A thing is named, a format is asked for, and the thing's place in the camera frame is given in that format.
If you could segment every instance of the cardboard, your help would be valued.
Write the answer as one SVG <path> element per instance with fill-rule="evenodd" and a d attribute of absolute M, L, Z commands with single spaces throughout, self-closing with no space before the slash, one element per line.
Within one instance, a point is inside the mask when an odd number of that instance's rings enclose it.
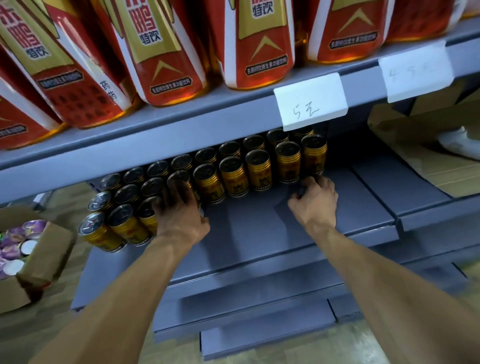
<path fill-rule="evenodd" d="M 0 209 L 0 231 L 43 217 L 24 206 Z M 48 222 L 38 244 L 16 277 L 0 280 L 0 313 L 25 306 L 59 276 L 75 243 L 74 234 Z"/>
<path fill-rule="evenodd" d="M 410 117 L 392 110 L 390 104 L 375 105 L 368 126 L 415 172 L 443 192 L 452 197 L 478 194 L 480 163 L 445 150 L 437 142 L 436 136 L 443 131 L 465 126 L 470 139 L 480 140 L 480 101 L 443 108 L 446 98 L 441 100 L 437 108 L 442 109 Z M 451 103 L 455 101 L 454 97 L 450 98 Z M 433 102 L 429 98 L 426 109 L 431 109 Z"/>

